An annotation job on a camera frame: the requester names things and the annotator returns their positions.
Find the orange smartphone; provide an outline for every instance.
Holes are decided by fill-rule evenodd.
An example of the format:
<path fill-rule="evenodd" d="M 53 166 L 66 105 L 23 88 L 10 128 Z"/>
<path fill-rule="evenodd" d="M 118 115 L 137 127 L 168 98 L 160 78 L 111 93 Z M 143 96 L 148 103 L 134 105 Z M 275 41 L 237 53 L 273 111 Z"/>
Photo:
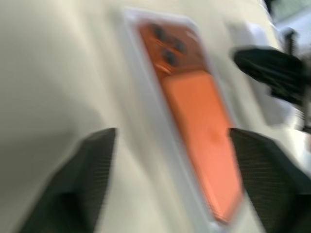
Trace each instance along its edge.
<path fill-rule="evenodd" d="M 224 223 L 242 200 L 228 135 L 232 127 L 196 33 L 184 25 L 146 22 L 138 28 L 214 217 Z"/>

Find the camera lens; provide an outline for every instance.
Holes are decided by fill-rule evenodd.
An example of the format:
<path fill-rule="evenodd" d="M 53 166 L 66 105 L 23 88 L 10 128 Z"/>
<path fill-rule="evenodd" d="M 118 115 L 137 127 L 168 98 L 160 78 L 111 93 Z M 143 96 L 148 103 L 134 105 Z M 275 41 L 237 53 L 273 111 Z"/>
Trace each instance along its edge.
<path fill-rule="evenodd" d="M 152 31 L 154 36 L 161 42 L 165 42 L 166 41 L 166 33 L 165 31 L 158 25 L 152 25 Z"/>
<path fill-rule="evenodd" d="M 173 41 L 173 47 L 174 49 L 176 49 L 178 52 L 182 53 L 182 54 L 186 54 L 187 53 L 187 47 L 185 45 L 184 42 L 182 42 L 181 40 L 175 38 Z"/>
<path fill-rule="evenodd" d="M 173 67 L 177 65 L 176 55 L 168 49 L 165 49 L 163 51 L 163 59 L 166 63 L 168 63 L 169 65 L 171 65 Z"/>

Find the orange phone back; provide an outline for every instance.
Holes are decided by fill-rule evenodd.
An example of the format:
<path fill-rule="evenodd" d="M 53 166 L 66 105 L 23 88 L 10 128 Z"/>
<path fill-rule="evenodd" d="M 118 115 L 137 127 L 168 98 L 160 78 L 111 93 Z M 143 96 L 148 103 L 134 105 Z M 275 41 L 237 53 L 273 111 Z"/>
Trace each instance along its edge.
<path fill-rule="evenodd" d="M 242 199 L 241 179 L 228 136 L 232 124 L 198 37 L 167 23 L 144 23 L 139 32 L 206 201 L 216 219 L 228 222 Z"/>

